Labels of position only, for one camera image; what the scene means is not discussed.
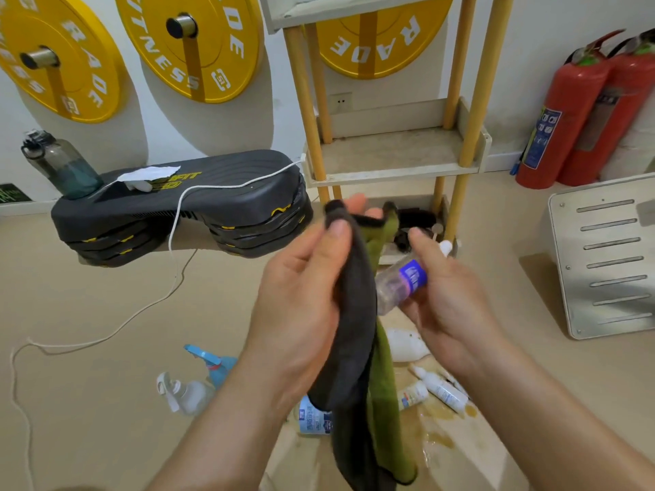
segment electrical socket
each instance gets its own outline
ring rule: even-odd
[[[327,105],[331,114],[352,112],[352,93],[339,93],[327,97]]]

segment fire extinguisher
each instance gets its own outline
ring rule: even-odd
[[[557,180],[582,186],[598,176],[655,85],[655,29],[620,43],[610,75]]]
[[[610,73],[601,45],[623,31],[625,29],[610,32],[577,49],[555,73],[521,158],[516,175],[521,186],[545,189],[555,183]]]

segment white paper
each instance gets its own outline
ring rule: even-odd
[[[117,181],[154,181],[172,176],[179,170],[177,167],[144,167],[133,172],[126,172],[118,176]]]

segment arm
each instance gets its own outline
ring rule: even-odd
[[[655,490],[655,466],[505,338],[477,277],[417,230],[427,288],[402,309],[541,491]]]
[[[365,197],[346,203],[362,213]],[[328,358],[351,236],[346,221],[319,222],[268,262],[238,362],[147,491],[258,488],[286,416]]]

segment fire extinguisher label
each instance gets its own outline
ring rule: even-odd
[[[523,155],[523,164],[526,167],[536,169],[539,166],[561,116],[562,112],[559,110],[542,107],[541,117],[536,121],[535,129]]]
[[[589,117],[587,117],[582,132],[580,132],[574,149],[590,152],[595,148],[602,131],[614,112],[614,107],[621,98],[621,94],[619,88],[604,88],[601,91],[601,94],[596,98]]]

